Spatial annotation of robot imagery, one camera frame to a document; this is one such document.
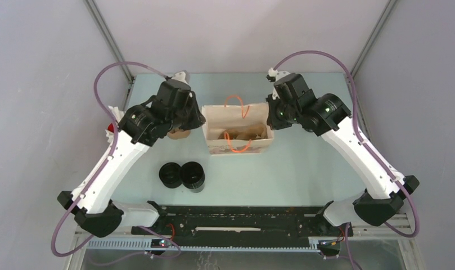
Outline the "black cup stack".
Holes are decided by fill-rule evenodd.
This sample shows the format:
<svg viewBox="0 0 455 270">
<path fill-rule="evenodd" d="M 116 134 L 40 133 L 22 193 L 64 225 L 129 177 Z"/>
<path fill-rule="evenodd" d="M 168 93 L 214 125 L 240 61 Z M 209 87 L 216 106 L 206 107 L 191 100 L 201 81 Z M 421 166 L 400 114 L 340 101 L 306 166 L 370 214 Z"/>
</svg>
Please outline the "black cup stack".
<svg viewBox="0 0 455 270">
<path fill-rule="evenodd" d="M 190 161 L 181 166 L 180 179 L 191 192 L 199 193 L 204 189 L 205 173 L 201 164 Z"/>
</svg>

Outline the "brown pulp cup carrier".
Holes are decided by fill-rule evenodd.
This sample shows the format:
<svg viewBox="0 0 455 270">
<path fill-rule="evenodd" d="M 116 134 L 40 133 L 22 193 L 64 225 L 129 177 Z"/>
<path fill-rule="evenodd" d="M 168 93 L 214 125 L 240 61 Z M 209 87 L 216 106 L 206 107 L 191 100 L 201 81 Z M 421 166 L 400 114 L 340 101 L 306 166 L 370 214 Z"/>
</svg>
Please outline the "brown pulp cup carrier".
<svg viewBox="0 0 455 270">
<path fill-rule="evenodd" d="M 167 136 L 171 140 L 181 140 L 187 138 L 190 134 L 190 130 L 173 129 L 167 134 Z"/>
</svg>

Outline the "white paper bag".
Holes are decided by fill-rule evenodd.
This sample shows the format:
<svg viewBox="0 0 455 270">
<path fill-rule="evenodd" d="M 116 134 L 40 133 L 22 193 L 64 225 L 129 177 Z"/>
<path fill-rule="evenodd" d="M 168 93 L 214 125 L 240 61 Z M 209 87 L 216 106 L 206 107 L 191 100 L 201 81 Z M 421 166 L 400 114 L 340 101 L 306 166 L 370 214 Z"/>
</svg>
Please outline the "white paper bag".
<svg viewBox="0 0 455 270">
<path fill-rule="evenodd" d="M 267 125 L 267 103 L 244 104 L 240 96 L 230 95 L 223 105 L 205 105 L 201 112 L 206 119 L 202 126 L 209 153 L 215 155 L 259 154 L 274 140 L 274 132 Z M 222 131 L 262 123 L 267 127 L 267 139 L 218 139 Z"/>
</svg>

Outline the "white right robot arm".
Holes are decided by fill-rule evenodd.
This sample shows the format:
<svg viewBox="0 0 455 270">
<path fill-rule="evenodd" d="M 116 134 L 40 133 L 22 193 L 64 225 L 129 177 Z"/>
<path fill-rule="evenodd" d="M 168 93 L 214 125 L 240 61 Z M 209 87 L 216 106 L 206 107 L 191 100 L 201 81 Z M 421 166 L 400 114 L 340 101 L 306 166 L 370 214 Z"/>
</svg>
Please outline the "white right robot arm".
<svg viewBox="0 0 455 270">
<path fill-rule="evenodd" d="M 299 124 L 314 133 L 349 163 L 366 187 L 360 195 L 328 203 L 316 219 L 318 232 L 330 235 L 356 219 L 378 227 L 396 215 L 419 180 L 396 170 L 360 130 L 354 130 L 352 113 L 337 95 L 316 97 L 297 73 L 271 71 L 267 79 L 274 87 L 266 98 L 268 126 L 280 130 Z"/>
</svg>

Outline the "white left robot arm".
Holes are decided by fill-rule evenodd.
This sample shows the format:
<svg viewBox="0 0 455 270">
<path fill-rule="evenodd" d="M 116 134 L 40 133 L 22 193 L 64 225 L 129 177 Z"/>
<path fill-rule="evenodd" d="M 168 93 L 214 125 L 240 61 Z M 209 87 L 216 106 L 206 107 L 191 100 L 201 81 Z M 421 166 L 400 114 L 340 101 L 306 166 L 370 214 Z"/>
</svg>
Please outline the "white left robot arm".
<svg viewBox="0 0 455 270">
<path fill-rule="evenodd" d="M 153 201 L 129 204 L 112 195 L 134 163 L 170 131 L 201 127 L 199 110 L 188 74 L 180 71 L 162 82 L 156 95 L 129 108 L 119 121 L 118 136 L 90 175 L 73 191 L 62 191 L 58 202 L 83 230 L 102 238 L 118 227 L 144 226 L 153 234 L 166 229 L 166 218 Z"/>
</svg>

